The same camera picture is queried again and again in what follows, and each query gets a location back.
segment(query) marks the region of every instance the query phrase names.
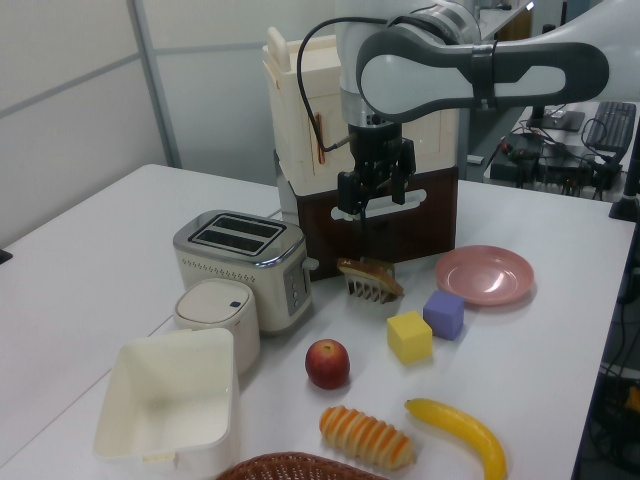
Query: apple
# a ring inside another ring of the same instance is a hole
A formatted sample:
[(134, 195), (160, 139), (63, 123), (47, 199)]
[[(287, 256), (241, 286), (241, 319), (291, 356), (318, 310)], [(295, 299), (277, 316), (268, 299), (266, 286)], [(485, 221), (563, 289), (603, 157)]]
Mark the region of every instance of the apple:
[(330, 338), (318, 340), (309, 347), (304, 366), (309, 380), (327, 390), (344, 385), (351, 368), (347, 349)]

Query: keyboard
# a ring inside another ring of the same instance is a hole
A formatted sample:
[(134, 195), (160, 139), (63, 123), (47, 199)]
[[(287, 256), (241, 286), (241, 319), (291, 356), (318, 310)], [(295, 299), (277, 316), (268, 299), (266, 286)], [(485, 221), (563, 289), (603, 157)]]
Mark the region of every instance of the keyboard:
[(633, 103), (601, 102), (585, 145), (622, 157), (633, 138), (636, 106)]

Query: white lid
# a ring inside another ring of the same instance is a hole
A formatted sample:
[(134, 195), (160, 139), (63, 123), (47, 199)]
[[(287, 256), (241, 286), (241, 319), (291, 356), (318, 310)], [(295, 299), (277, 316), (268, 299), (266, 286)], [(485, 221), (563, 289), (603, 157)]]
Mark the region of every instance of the white lid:
[(246, 305), (250, 291), (249, 287), (239, 282), (204, 280), (187, 290), (176, 305), (176, 313), (192, 322), (224, 322)]

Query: yellow cube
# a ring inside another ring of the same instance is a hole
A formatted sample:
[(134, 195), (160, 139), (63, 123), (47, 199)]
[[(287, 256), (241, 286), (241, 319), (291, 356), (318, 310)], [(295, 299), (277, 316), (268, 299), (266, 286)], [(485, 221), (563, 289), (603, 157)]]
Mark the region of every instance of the yellow cube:
[(407, 312), (387, 319), (387, 343), (404, 364), (431, 356), (431, 327), (418, 312)]

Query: croissant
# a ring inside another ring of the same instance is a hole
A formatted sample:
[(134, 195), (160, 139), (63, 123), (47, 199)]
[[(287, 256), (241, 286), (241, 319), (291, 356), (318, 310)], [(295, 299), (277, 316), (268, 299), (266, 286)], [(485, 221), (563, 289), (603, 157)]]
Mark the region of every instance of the croissant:
[(396, 470), (413, 463), (413, 442), (404, 433), (374, 417), (340, 405), (320, 417), (320, 431), (332, 447), (352, 457)]

